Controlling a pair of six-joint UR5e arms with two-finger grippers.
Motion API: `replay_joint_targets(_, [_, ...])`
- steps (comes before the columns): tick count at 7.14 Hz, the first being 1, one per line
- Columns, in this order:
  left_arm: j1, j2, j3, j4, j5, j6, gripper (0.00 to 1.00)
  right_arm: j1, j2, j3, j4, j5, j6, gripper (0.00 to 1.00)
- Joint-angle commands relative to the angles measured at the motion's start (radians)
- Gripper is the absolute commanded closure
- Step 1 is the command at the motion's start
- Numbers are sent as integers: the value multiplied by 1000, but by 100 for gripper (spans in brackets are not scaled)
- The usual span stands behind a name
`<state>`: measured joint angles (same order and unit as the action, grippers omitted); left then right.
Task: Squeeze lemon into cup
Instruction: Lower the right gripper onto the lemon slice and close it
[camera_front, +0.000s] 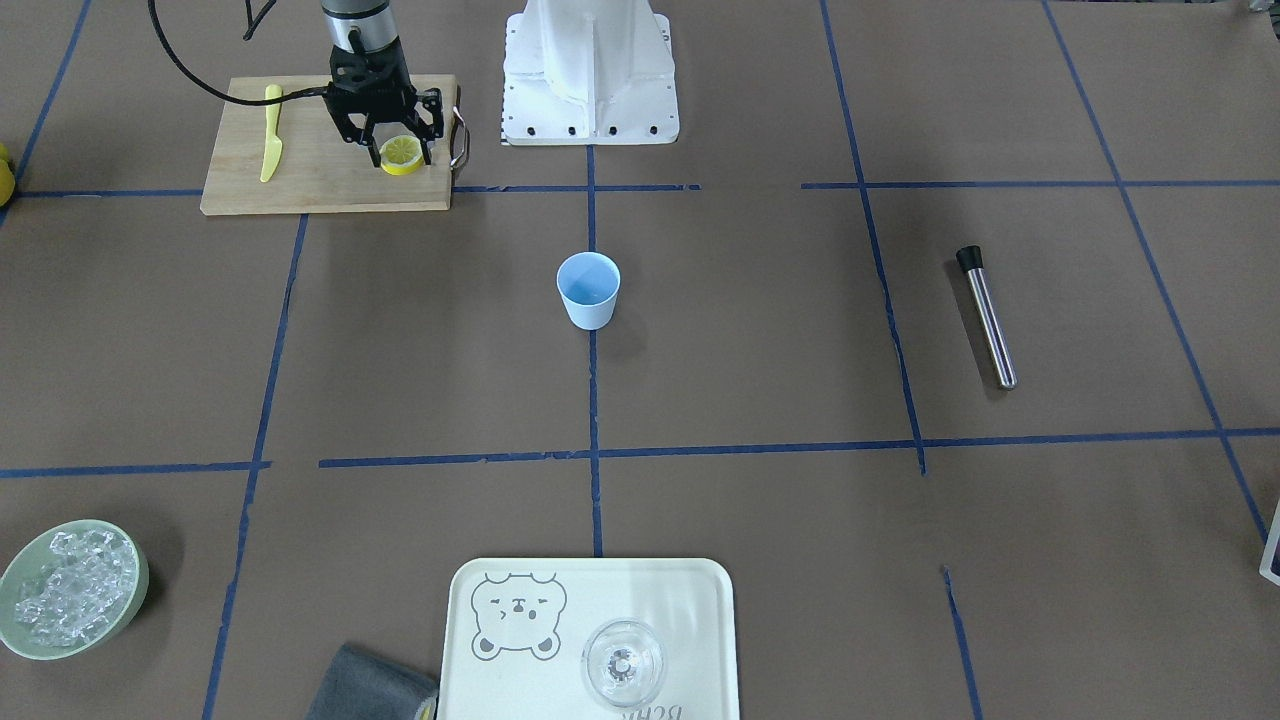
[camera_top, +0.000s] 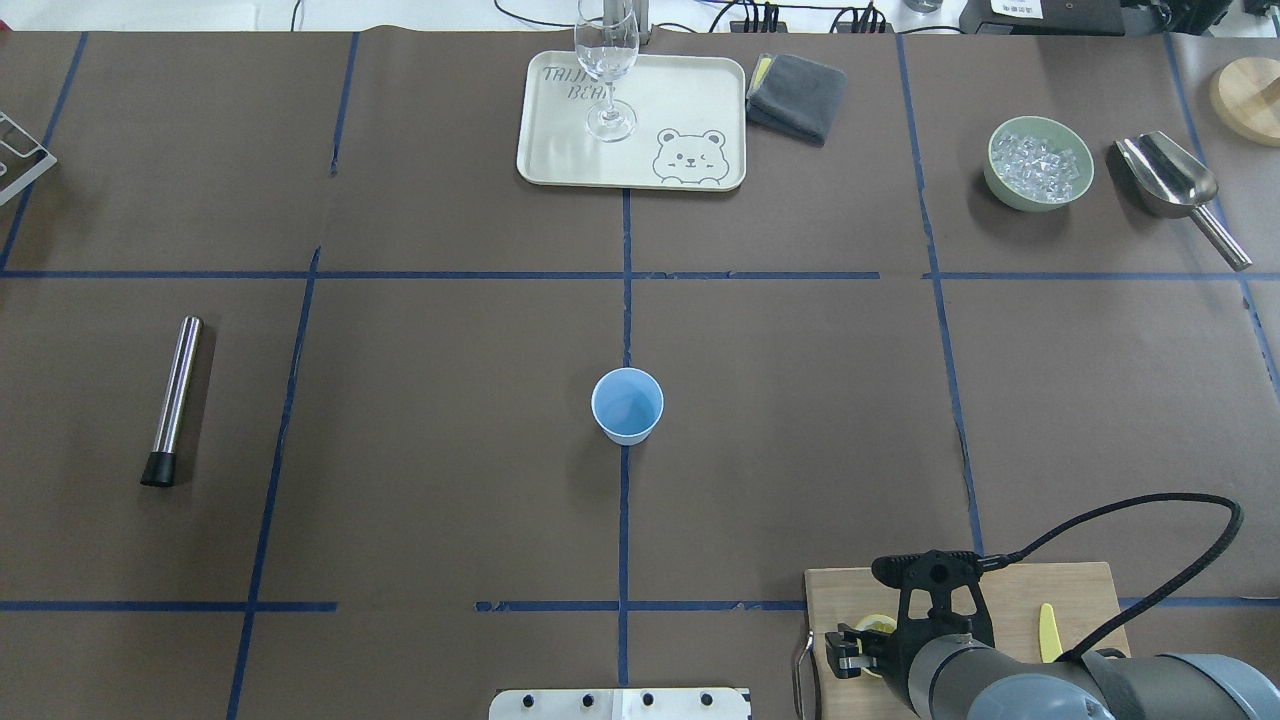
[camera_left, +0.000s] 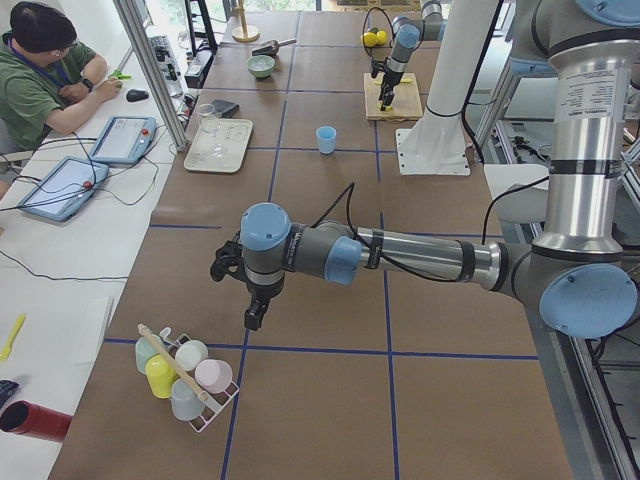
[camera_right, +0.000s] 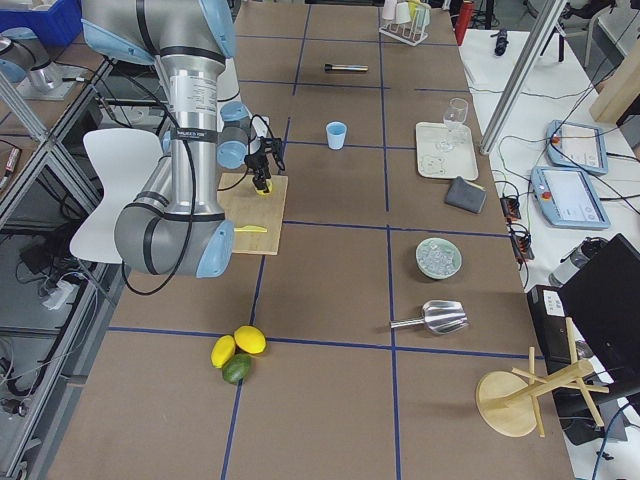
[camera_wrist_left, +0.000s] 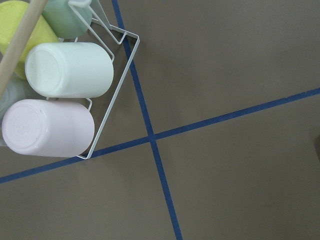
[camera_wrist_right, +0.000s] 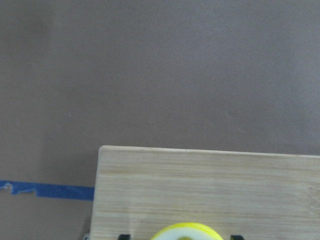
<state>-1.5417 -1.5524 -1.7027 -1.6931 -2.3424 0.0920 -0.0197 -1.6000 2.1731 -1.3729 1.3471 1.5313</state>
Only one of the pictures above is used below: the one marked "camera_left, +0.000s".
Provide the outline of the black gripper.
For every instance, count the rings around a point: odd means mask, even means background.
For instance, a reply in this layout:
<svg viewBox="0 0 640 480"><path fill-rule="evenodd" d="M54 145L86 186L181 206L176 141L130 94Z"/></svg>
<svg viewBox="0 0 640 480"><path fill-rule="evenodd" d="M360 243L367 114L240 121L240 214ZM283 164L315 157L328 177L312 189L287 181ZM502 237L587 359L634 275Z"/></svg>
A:
<svg viewBox="0 0 640 480"><path fill-rule="evenodd" d="M394 98L394 88L400 82L400 73L388 71L384 74L381 84L380 111L390 110Z"/></svg>
<svg viewBox="0 0 640 480"><path fill-rule="evenodd" d="M246 329L259 330L268 312L270 301L284 288L285 274L283 272L269 274L247 272L246 275L246 285L252 301L245 310L244 325Z"/></svg>

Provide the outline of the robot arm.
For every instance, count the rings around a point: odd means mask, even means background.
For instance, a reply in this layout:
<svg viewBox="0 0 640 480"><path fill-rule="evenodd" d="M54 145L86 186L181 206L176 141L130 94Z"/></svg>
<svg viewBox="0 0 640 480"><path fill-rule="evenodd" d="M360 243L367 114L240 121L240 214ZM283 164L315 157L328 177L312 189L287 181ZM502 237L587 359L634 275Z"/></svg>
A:
<svg viewBox="0 0 640 480"><path fill-rule="evenodd" d="M394 88L400 83L412 53L423 41L440 41L444 36L446 21L440 1L421 1L420 13L418 20L397 16L392 22L391 54L378 68L384 73L379 94L382 111L391 106Z"/></svg>
<svg viewBox="0 0 640 480"><path fill-rule="evenodd" d="M327 221L292 222L273 203L250 207L239 232L237 274L251 295L248 329L260 328L286 272L348 284L359 268L473 282L518 300L571 337L627 325L638 290L612 235L623 172L626 89L639 54L635 1L521 1L513 56L558 77L545 226L529 245L422 239Z"/></svg>

